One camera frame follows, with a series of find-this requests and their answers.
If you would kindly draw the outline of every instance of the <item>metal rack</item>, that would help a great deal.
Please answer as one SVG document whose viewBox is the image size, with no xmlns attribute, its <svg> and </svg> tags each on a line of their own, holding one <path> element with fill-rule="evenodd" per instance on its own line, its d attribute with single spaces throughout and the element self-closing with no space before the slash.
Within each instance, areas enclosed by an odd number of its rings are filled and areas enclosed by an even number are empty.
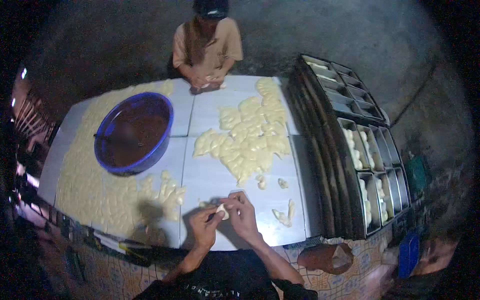
<svg viewBox="0 0 480 300">
<path fill-rule="evenodd" d="M 320 227 L 324 237 L 365 239 L 408 210 L 405 169 L 385 117 L 351 68 L 300 54 L 287 91 L 297 127 L 310 140 L 310 163 L 321 190 L 315 204 L 323 212 Z M 355 168 L 344 129 L 352 130 L 361 168 Z M 362 132 L 368 144 L 362 141 Z M 371 204 L 369 226 L 360 179 L 366 183 Z M 382 220 L 376 180 L 382 182 L 387 220 Z"/>
</svg>

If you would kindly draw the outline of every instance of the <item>hand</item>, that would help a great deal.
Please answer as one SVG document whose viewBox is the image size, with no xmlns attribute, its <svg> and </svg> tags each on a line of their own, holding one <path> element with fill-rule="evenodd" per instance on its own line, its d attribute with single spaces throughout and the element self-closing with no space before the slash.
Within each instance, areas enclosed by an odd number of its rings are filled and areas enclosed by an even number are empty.
<svg viewBox="0 0 480 300">
<path fill-rule="evenodd" d="M 208 82 L 211 84 L 215 85 L 221 85 L 223 81 L 225 80 L 225 75 L 227 75 L 227 72 L 225 72 L 222 69 L 215 69 L 210 76 L 208 76 Z"/>
<path fill-rule="evenodd" d="M 255 220 L 255 209 L 244 192 L 231 193 L 228 198 L 220 199 L 220 201 L 225 203 L 225 209 L 230 214 L 233 229 L 241 238 L 253 247 L 263 242 Z"/>
<path fill-rule="evenodd" d="M 209 83 L 205 76 L 194 73 L 190 78 L 190 84 L 195 88 L 201 88 L 205 84 Z"/>
<path fill-rule="evenodd" d="M 222 221 L 225 212 L 216 212 L 217 207 L 206 208 L 190 217 L 190 226 L 193 229 L 195 236 L 194 248 L 206 250 L 207 252 L 215 244 L 215 230 L 218 224 Z M 215 214 L 215 216 L 207 222 L 208 216 Z"/>
</svg>

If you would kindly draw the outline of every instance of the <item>table surface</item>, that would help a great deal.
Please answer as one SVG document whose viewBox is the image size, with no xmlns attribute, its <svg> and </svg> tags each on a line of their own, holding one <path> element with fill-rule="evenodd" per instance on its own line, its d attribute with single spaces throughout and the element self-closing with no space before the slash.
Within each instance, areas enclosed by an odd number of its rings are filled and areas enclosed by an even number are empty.
<svg viewBox="0 0 480 300">
<path fill-rule="evenodd" d="M 241 101 L 250 96 L 261 97 L 255 90 L 255 83 L 261 77 L 257 76 L 226 76 L 226 89 L 203 93 L 193 96 L 189 92 L 190 86 L 183 79 L 174 79 L 174 92 L 170 96 L 174 107 L 175 118 L 172 124 L 171 136 L 164 156 L 150 169 L 136 175 L 141 180 L 148 174 L 159 174 L 168 170 L 172 178 L 187 187 L 184 205 L 180 207 L 181 218 L 178 222 L 161 221 L 162 228 L 168 240 L 169 247 L 189 248 L 191 240 L 187 234 L 185 224 L 188 216 L 198 207 L 199 200 L 209 202 L 218 197 L 225 197 L 231 191 L 239 190 L 235 178 L 220 163 L 210 156 L 192 158 L 193 144 L 196 137 L 202 132 L 213 128 L 218 132 L 218 107 L 236 107 Z M 278 78 L 274 81 L 280 85 Z M 93 99 L 74 105 L 52 143 L 47 159 L 40 176 L 38 195 L 52 206 L 55 206 L 55 193 L 60 176 L 63 157 L 69 150 L 76 128 L 82 121 L 82 116 Z M 283 97 L 281 100 L 288 110 Z M 257 187 L 253 175 L 243 189 L 255 206 L 257 226 L 265 241 L 270 246 L 285 245 L 303 241 L 306 237 L 318 235 L 320 212 L 310 209 L 309 203 L 318 200 L 318 192 L 313 186 L 312 174 L 305 157 L 305 137 L 300 136 L 292 116 L 288 110 L 287 128 L 292 155 L 282 160 L 274 157 L 271 172 L 265 174 L 267 189 L 262 191 Z M 288 182 L 288 189 L 281 189 L 278 178 Z M 275 219 L 272 209 L 288 212 L 288 200 L 295 202 L 296 213 L 293 226 L 287 228 Z M 248 246 L 235 234 L 228 221 L 220 224 L 213 251 L 229 251 L 247 248 Z"/>
</svg>

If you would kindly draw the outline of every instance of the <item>beige shirt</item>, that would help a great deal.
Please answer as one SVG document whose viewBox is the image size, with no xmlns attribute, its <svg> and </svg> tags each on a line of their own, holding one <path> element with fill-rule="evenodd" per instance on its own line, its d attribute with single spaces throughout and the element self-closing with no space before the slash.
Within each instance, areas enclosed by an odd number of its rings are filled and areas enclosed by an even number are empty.
<svg viewBox="0 0 480 300">
<path fill-rule="evenodd" d="M 173 37 L 173 67 L 178 68 L 186 61 L 184 24 L 180 25 Z M 205 57 L 201 68 L 205 74 L 222 67 L 227 58 L 242 60 L 240 32 L 233 19 L 225 18 L 218 22 L 215 36 L 205 49 Z"/>
</svg>

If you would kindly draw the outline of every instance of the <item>cloth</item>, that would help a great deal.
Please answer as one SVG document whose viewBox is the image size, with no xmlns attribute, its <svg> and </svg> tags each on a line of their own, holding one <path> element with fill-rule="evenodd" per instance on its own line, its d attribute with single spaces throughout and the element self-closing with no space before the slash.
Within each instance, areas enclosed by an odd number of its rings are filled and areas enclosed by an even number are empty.
<svg viewBox="0 0 480 300">
<path fill-rule="evenodd" d="M 225 18 L 218 22 L 215 34 L 204 51 L 203 61 L 192 63 L 191 58 L 187 57 L 185 23 L 177 28 L 173 37 L 173 67 L 187 63 L 209 74 L 221 68 L 227 58 L 243 59 L 240 32 L 233 19 Z"/>
<path fill-rule="evenodd" d="M 198 269 L 174 283 L 154 281 L 136 300 L 144 299 L 265 299 L 277 300 L 274 282 L 289 300 L 317 299 L 317 292 L 286 280 L 271 280 L 253 251 L 210 252 Z"/>
</svg>

